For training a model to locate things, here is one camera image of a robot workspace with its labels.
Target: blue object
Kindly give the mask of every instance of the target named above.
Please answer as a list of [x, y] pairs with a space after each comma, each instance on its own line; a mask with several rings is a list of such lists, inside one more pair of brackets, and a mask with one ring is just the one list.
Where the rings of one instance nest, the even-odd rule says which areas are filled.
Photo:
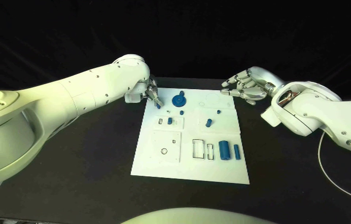
[[230, 151], [229, 151], [229, 141], [223, 140], [219, 142], [220, 144], [220, 153], [222, 153], [222, 160], [230, 160]]
[[240, 146], [235, 145], [236, 159], [240, 160]]
[[207, 127], [209, 127], [209, 128], [211, 127], [211, 123], [213, 123], [213, 120], [209, 119], [209, 120], [207, 120]]
[[180, 95], [174, 96], [172, 103], [177, 107], [181, 107], [181, 106], [185, 105], [187, 99], [185, 99], [185, 92], [184, 91], [181, 91]]

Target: dark table surface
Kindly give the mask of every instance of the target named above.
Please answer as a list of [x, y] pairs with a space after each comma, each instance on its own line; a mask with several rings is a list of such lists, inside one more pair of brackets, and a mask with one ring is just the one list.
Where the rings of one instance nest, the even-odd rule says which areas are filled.
[[[219, 90], [223, 80], [159, 78], [159, 87]], [[276, 223], [351, 223], [351, 196], [327, 180], [317, 150], [323, 131], [295, 135], [236, 98], [250, 185], [132, 176], [146, 101], [119, 100], [80, 117], [0, 186], [0, 217], [60, 223], [120, 223], [175, 207], [235, 211]], [[351, 190], [351, 152], [326, 137], [326, 170]]]

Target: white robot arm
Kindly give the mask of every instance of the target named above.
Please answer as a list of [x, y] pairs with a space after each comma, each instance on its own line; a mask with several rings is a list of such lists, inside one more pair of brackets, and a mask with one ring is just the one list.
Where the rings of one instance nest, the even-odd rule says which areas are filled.
[[157, 81], [138, 55], [60, 81], [21, 91], [0, 91], [0, 182], [31, 163], [47, 140], [76, 118], [125, 96], [164, 106]]
[[240, 72], [223, 86], [236, 82], [237, 89], [223, 89], [224, 95], [242, 97], [252, 105], [268, 95], [274, 97], [272, 106], [262, 114], [274, 127], [284, 123], [302, 136], [321, 128], [334, 142], [351, 150], [351, 102], [341, 101], [327, 87], [310, 81], [285, 83], [261, 67]]

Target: blue tool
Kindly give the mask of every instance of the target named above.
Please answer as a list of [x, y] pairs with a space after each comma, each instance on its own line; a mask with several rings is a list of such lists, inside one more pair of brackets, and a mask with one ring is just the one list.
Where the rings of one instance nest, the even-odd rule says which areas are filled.
[[223, 140], [219, 142], [220, 144], [220, 153], [222, 153], [222, 160], [230, 160], [230, 151], [229, 151], [229, 141]]
[[213, 120], [209, 119], [209, 120], [207, 120], [207, 127], [209, 127], [209, 128], [211, 127], [211, 123], [213, 123]]
[[236, 159], [240, 160], [240, 146], [235, 145]]
[[185, 105], [187, 99], [185, 99], [185, 92], [184, 91], [181, 91], [180, 95], [174, 96], [172, 103], [177, 107], [181, 107], [181, 106]]

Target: black curtain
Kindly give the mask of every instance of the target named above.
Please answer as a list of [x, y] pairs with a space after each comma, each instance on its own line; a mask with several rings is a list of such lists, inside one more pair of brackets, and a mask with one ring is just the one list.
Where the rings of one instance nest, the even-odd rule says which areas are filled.
[[351, 99], [350, 4], [0, 0], [0, 88], [44, 84], [135, 53], [158, 77], [227, 79], [256, 65]]

